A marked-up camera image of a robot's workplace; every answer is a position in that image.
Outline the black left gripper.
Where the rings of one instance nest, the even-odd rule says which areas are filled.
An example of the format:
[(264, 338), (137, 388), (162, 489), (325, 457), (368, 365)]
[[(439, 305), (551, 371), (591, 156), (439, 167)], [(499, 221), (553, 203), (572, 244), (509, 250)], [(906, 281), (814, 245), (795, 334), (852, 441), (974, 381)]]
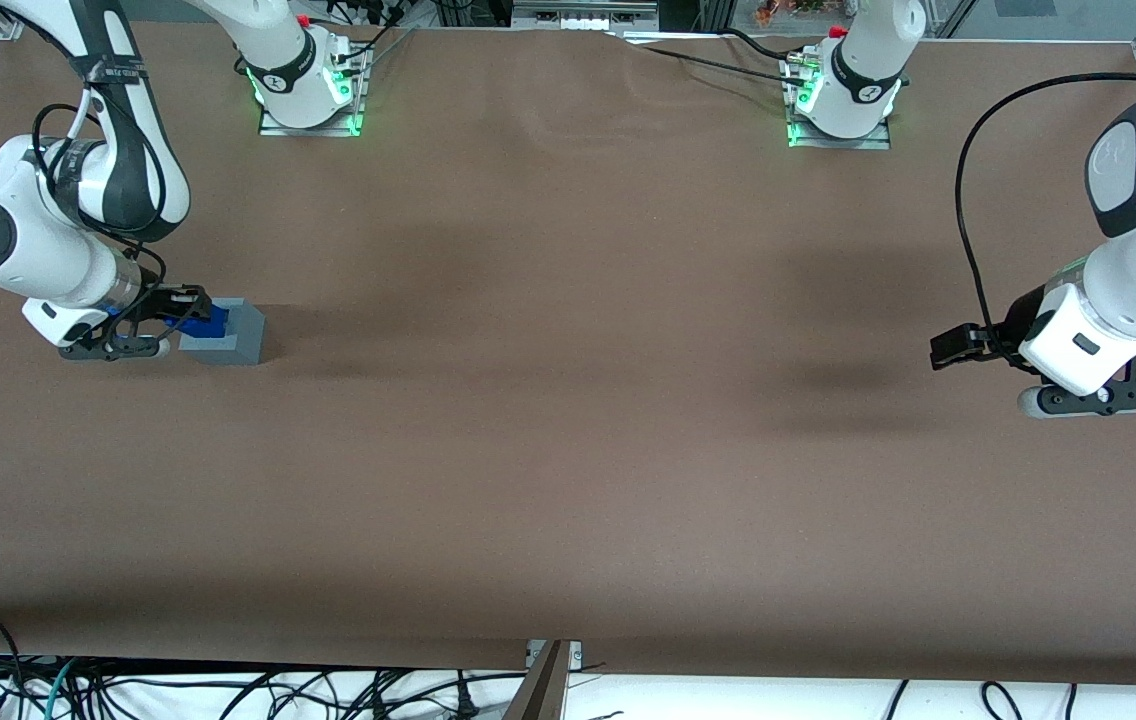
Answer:
[(1021, 343), (1028, 337), (1039, 313), (1045, 287), (1039, 284), (1008, 307), (1002, 323), (957, 325), (932, 338), (932, 370), (972, 363), (982, 355), (1008, 355), (1011, 363), (1025, 363)]

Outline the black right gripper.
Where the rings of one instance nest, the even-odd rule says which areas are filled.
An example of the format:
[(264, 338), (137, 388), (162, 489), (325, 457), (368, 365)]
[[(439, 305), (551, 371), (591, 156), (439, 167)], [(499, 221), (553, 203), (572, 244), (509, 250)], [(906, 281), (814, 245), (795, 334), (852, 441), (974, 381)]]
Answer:
[(134, 337), (194, 334), (204, 329), (204, 311), (211, 307), (203, 286), (148, 284), (119, 313), (111, 315), (106, 323), (106, 336), (116, 337), (123, 323), (133, 324)]

